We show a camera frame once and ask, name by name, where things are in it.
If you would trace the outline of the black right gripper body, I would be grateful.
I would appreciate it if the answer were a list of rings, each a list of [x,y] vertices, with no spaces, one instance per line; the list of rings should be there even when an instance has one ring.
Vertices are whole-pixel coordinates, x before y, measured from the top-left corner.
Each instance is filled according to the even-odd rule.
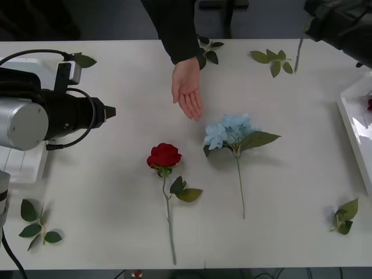
[[[306,1],[305,11],[310,15],[310,24],[305,34],[314,41],[332,41],[335,1]]]

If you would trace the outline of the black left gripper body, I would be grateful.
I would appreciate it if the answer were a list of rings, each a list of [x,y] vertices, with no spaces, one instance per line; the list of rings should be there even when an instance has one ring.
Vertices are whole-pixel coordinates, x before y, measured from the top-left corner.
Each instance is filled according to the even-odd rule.
[[[96,115],[92,128],[99,128],[106,121],[105,105],[98,99],[92,98]],[[92,121],[93,108],[88,98],[77,98],[77,129],[87,129]]]

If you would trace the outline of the person's hand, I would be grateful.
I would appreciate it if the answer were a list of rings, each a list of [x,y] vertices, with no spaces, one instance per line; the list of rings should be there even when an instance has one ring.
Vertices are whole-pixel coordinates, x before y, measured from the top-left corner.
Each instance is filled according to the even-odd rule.
[[[173,103],[178,103],[181,110],[195,121],[202,116],[202,98],[199,90],[200,68],[196,57],[179,62],[172,73]]]

